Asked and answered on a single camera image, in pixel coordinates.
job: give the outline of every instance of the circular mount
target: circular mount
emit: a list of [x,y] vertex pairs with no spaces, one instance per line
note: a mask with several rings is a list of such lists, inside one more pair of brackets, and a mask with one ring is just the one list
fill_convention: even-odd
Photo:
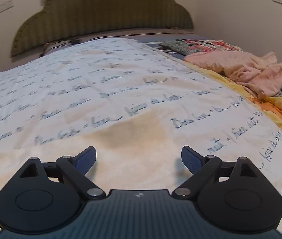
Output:
[[19,234],[50,232],[70,222],[80,207],[79,195],[67,185],[20,178],[0,191],[0,227]]
[[282,197],[268,182],[239,177],[206,186],[197,206],[213,225],[237,233],[276,229],[282,217]]
[[175,194],[178,196],[187,196],[190,195],[191,191],[188,188],[177,188]]
[[91,197],[98,197],[101,196],[103,193],[102,189],[99,188],[92,188],[87,191],[87,194]]

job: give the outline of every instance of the white duvet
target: white duvet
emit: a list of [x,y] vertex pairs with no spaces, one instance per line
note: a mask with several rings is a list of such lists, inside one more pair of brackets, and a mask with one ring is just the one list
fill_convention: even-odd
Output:
[[106,192],[172,191],[191,175],[184,145],[224,161],[247,156],[282,195],[282,131],[234,91],[146,45],[96,40],[0,73],[0,189],[30,156],[54,161],[94,146],[87,175]]

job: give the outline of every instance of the pink blanket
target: pink blanket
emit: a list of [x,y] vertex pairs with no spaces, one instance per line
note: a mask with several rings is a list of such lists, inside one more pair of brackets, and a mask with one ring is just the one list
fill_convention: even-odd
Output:
[[258,99],[274,96],[282,88],[282,63],[274,52],[259,58],[243,51],[193,53],[184,59],[200,68],[223,74],[256,93]]

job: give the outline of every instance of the upholstered headboard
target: upholstered headboard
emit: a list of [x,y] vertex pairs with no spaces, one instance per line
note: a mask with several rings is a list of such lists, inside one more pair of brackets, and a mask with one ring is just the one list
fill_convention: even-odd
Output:
[[17,31],[11,56],[73,36],[145,27],[192,29],[193,23],[174,0],[46,0]]

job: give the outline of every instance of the orange fabric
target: orange fabric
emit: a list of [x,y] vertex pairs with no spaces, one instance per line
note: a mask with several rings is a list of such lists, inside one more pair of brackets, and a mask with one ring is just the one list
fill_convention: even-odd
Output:
[[263,111],[273,112],[282,120],[282,111],[270,102],[261,102],[255,98],[248,98],[252,103],[257,104]]

